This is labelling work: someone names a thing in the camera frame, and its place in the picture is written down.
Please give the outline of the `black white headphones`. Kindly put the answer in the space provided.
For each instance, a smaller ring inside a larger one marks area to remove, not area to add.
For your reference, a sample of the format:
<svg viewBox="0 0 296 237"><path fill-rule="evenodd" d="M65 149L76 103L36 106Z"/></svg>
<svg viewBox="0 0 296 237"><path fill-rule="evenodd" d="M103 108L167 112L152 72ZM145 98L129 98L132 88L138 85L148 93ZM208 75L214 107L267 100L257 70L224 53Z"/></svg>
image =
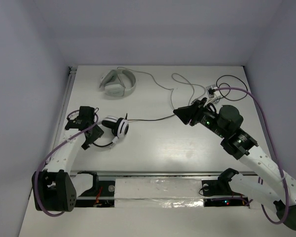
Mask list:
<svg viewBox="0 0 296 237"><path fill-rule="evenodd" d="M114 136L111 142L106 145L98 145L93 142L93 145L98 148L107 148L114 146L120 139L123 139L129 130L128 114L126 116L117 118L114 116L107 116L101 121L101 125L109 128Z"/></svg>

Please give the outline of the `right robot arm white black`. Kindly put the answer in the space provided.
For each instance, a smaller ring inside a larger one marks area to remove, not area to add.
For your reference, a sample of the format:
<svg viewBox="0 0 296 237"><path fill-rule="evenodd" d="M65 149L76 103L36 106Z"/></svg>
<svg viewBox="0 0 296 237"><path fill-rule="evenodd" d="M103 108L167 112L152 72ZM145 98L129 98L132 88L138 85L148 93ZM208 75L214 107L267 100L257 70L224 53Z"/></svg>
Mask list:
<svg viewBox="0 0 296 237"><path fill-rule="evenodd" d="M278 219L296 231L296 179L263 151L257 141L241 129L243 117L232 105L219 111L211 109L204 98L192 105L180 107L173 113L185 124L201 124L222 139L223 149L236 160L254 171L264 183L254 183L234 169L225 170L218 177L218 189L223 194L240 193L272 210Z"/></svg>

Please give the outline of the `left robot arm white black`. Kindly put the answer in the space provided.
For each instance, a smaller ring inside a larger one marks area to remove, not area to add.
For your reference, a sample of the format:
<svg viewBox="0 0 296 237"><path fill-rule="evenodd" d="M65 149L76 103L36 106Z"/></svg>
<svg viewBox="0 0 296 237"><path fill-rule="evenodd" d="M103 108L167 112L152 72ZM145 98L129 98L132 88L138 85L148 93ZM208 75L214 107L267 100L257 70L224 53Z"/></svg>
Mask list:
<svg viewBox="0 0 296 237"><path fill-rule="evenodd" d="M95 171L79 171L71 176L71 169L80 150L87 150L103 131L97 125L98 108L81 106L67 116L63 138L49 152L32 176L36 210L50 217L71 212L82 194L97 194L101 187Z"/></svg>

